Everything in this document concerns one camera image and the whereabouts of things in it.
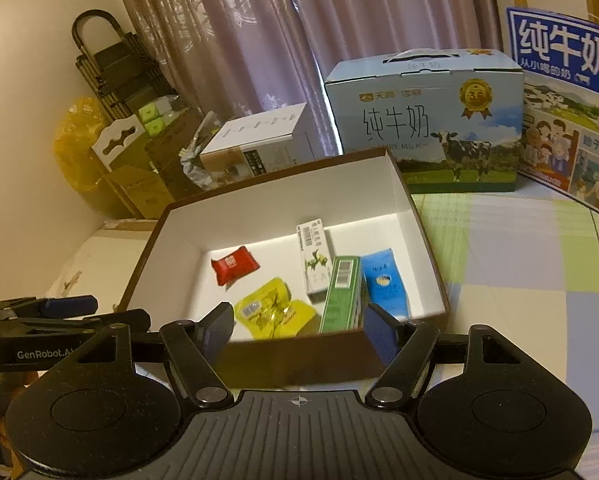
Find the checkered bedsheet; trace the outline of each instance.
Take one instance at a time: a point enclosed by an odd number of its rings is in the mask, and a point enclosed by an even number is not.
[[[414,199],[450,328],[492,325],[582,397],[593,436],[578,473],[599,480],[599,215],[524,177],[514,194]]]

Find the red packet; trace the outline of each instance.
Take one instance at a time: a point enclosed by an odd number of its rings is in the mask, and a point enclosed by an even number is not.
[[[218,285],[226,285],[259,269],[259,264],[243,245],[220,260],[211,260],[211,265],[215,269]]]

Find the clear plastic bag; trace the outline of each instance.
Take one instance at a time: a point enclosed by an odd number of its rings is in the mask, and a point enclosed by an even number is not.
[[[105,181],[92,157],[91,146],[108,126],[92,97],[83,97],[69,108],[55,132],[53,152],[70,186],[95,209],[113,218],[127,218],[129,211]]]

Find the yellow packet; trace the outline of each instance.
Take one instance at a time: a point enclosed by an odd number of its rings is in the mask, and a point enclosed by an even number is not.
[[[274,278],[238,301],[235,316],[254,339],[293,337],[315,316],[315,310],[303,301],[289,300],[286,284]]]

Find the gold ribbon emblem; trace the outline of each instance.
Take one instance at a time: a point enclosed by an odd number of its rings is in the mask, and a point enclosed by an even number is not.
[[[493,101],[493,91],[483,79],[469,79],[459,89],[459,98],[462,101],[464,113],[462,117],[470,119],[475,112],[480,112],[482,117],[492,117],[488,106]]]
[[[471,56],[479,56],[480,54],[486,54],[487,56],[493,55],[493,53],[487,48],[469,48],[468,52],[470,52]]]

